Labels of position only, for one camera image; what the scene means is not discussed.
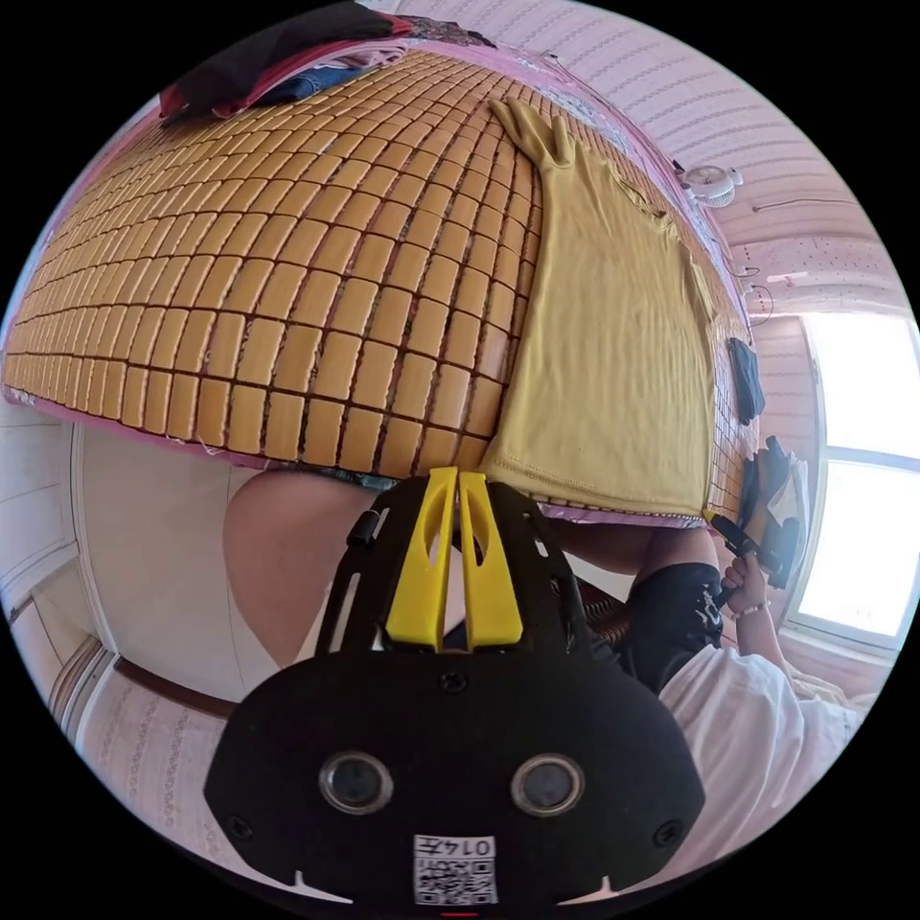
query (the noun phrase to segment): bracelet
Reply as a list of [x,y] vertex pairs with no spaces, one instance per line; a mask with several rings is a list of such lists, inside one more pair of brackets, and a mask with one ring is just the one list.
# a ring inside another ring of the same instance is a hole
[[748,607],[747,609],[742,610],[740,613],[735,613],[732,610],[727,611],[727,618],[729,620],[738,620],[743,616],[747,616],[749,613],[756,613],[758,610],[770,610],[770,601],[761,601],[759,604],[755,604],[753,607]]
[[738,615],[747,616],[749,613],[756,613],[758,610],[766,610],[767,613],[769,613],[770,601],[761,601],[759,604],[755,604],[753,607],[748,607],[747,610],[742,610]]

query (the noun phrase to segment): window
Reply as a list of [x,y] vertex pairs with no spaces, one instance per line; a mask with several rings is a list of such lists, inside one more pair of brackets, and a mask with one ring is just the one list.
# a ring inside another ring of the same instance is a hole
[[920,597],[920,335],[909,320],[805,318],[823,406],[816,549],[793,627],[897,653]]

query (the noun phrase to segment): screw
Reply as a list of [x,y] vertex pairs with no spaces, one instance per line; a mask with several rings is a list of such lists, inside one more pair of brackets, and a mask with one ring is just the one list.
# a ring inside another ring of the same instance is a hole
[[468,683],[467,679],[456,671],[448,671],[438,678],[438,686],[445,693],[463,693]]
[[653,834],[652,842],[655,846],[673,846],[683,837],[683,822],[676,819],[665,821]]
[[237,840],[252,840],[252,828],[236,815],[227,818],[227,831]]

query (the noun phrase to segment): yellow cloth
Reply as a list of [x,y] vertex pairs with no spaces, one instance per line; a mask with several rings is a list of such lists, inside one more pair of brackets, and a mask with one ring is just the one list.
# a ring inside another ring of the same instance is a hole
[[670,217],[515,100],[492,109],[540,171],[540,257],[482,472],[531,495],[698,515],[713,371],[705,281]]

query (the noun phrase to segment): white t-shirt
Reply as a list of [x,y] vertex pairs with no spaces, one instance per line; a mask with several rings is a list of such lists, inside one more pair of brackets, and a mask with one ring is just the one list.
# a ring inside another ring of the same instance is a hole
[[863,720],[834,703],[798,699],[779,668],[731,648],[705,648],[660,698],[683,729],[706,803],[674,858],[629,891],[703,868],[769,830],[827,772]]

